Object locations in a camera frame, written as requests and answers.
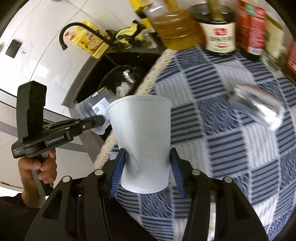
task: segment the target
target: checkered pattern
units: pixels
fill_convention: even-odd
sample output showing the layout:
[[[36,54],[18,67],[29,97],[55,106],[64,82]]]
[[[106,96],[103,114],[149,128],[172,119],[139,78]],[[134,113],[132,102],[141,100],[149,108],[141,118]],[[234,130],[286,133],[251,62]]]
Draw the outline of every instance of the checkered pattern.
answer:
[[[257,85],[283,100],[286,112],[278,131],[228,105],[227,90],[237,83]],[[210,177],[231,176],[273,240],[296,205],[295,87],[239,52],[225,59],[195,47],[174,57],[151,94],[173,103],[171,146],[180,157]],[[110,159],[118,151],[116,145]],[[120,187],[116,198],[158,240],[182,239],[191,200],[180,196],[173,178],[161,192],[135,194]]]

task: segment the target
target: condiment bottle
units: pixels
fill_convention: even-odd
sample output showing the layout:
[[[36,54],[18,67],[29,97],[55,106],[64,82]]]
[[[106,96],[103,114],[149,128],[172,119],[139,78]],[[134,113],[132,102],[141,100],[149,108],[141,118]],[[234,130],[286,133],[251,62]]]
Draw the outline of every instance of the condiment bottle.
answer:
[[[282,70],[283,74],[296,85],[296,41],[294,40],[287,58],[287,62]]]
[[[240,52],[257,61],[263,54],[265,35],[265,10],[252,0],[239,1],[241,25]]]
[[[142,24],[145,26],[146,29],[148,29],[149,33],[155,32],[155,29],[153,28],[150,20],[147,18],[147,16],[144,13],[144,8],[150,5],[151,3],[143,2],[141,0],[129,0],[129,1],[133,7],[134,12],[139,16]]]
[[[153,0],[144,13],[167,48],[184,50],[199,44],[196,22],[177,0]]]
[[[201,33],[200,46],[205,52],[220,57],[228,57],[236,50],[234,11],[220,5],[218,0],[208,0],[190,8],[191,17],[198,21]]]
[[[284,22],[277,12],[270,7],[266,8],[265,43],[261,60],[273,71],[277,71],[283,52]]]

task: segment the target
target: kitchen faucet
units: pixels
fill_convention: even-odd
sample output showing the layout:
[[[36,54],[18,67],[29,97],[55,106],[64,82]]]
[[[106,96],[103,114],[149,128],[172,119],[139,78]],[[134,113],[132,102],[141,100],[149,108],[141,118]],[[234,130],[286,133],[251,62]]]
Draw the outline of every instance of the kitchen faucet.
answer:
[[[93,30],[92,28],[88,27],[87,25],[85,25],[83,23],[75,22],[75,23],[67,24],[65,27],[63,27],[63,29],[59,33],[59,43],[60,43],[63,50],[66,50],[68,48],[68,46],[64,42],[64,38],[63,38],[64,33],[69,27],[72,27],[72,26],[81,26],[81,27],[85,28],[86,30],[90,31],[91,33],[93,33],[94,35],[96,35],[97,37],[99,37],[100,39],[102,39],[109,46],[115,47],[115,44],[111,40],[103,37],[98,31]]]

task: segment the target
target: sleeve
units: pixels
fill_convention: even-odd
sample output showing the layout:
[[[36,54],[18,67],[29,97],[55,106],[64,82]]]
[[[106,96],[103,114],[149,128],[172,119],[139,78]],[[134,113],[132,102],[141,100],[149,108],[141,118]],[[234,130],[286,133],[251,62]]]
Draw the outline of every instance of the sleeve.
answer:
[[[22,200],[22,194],[21,193],[18,193],[14,197],[0,197],[0,200],[2,200],[4,202],[7,202],[7,203],[10,203],[10,204],[13,204],[13,205],[26,207],[26,204]]]

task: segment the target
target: white paper cup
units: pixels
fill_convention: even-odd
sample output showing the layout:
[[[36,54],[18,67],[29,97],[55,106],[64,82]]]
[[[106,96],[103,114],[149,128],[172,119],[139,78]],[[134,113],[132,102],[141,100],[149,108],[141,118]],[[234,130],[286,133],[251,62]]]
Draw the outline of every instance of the white paper cup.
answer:
[[[165,189],[169,179],[172,102],[153,95],[127,96],[107,111],[119,148],[128,156],[121,185],[134,193]]]

